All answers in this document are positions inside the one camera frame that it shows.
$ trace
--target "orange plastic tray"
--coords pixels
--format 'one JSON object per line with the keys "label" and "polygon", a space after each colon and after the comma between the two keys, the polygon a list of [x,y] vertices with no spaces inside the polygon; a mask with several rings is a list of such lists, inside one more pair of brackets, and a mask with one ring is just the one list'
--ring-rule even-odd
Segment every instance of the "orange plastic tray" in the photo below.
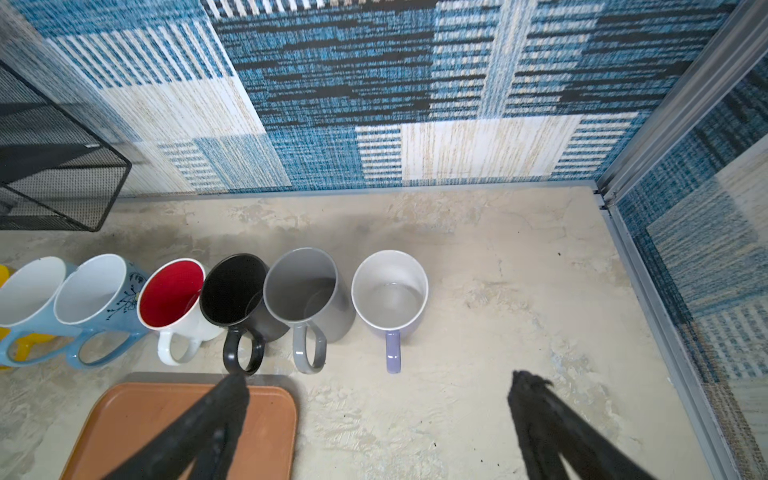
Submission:
{"label": "orange plastic tray", "polygon": [[[62,480],[103,478],[213,387],[187,383],[122,383],[112,387],[91,410]],[[248,389],[250,402],[228,478],[288,480],[296,438],[296,403],[278,387]]]}

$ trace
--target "wire mesh organizer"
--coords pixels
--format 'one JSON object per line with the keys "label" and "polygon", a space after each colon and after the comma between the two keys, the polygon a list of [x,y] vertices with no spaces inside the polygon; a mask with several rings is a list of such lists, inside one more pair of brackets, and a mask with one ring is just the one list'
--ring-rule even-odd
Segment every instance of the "wire mesh organizer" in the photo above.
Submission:
{"label": "wire mesh organizer", "polygon": [[0,230],[101,229],[131,162],[0,61]]}

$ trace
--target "white mug handle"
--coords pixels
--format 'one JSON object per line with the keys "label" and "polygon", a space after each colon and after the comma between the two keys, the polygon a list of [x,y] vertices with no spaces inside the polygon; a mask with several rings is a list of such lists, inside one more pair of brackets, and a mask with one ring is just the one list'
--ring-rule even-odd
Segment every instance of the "white mug handle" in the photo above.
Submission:
{"label": "white mug handle", "polygon": [[173,338],[174,333],[164,330],[160,332],[160,339],[157,341],[157,356],[166,365],[179,366],[182,363],[187,363],[192,360],[197,351],[200,349],[200,344],[203,342],[200,339],[189,339],[190,344],[187,347],[187,351],[176,360],[174,354],[170,352],[170,340]]}

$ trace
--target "table surface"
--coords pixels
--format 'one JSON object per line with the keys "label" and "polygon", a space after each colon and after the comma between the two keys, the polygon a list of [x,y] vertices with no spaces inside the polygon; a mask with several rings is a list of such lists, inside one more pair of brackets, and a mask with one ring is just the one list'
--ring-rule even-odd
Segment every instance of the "table surface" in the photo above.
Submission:
{"label": "table surface", "polygon": [[[514,369],[551,379],[658,478],[711,478],[588,187],[126,202],[98,233],[0,232],[0,245],[0,263],[15,268],[118,253],[147,272],[239,252],[272,264],[311,246],[332,255],[348,284],[371,253],[413,255],[430,297],[402,343],[402,373],[386,372],[384,341],[360,318],[314,376],[296,371],[290,334],[267,345],[264,376],[251,382],[296,399],[294,478],[527,478],[506,403]],[[97,355],[118,340],[86,349]],[[170,367],[152,334],[101,369],[58,357],[0,372],[0,476],[57,478],[109,387],[216,382],[222,346],[219,336]]]}

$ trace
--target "blue patterned fabric wall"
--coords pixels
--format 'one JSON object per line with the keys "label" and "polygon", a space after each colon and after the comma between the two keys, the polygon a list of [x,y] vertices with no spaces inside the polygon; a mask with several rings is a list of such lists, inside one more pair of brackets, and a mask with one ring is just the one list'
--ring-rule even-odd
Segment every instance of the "blue patterned fabric wall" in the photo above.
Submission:
{"label": "blue patterned fabric wall", "polygon": [[124,192],[595,179],[737,0],[0,0]]}
{"label": "blue patterned fabric wall", "polygon": [[743,478],[768,478],[768,57],[618,204]]}

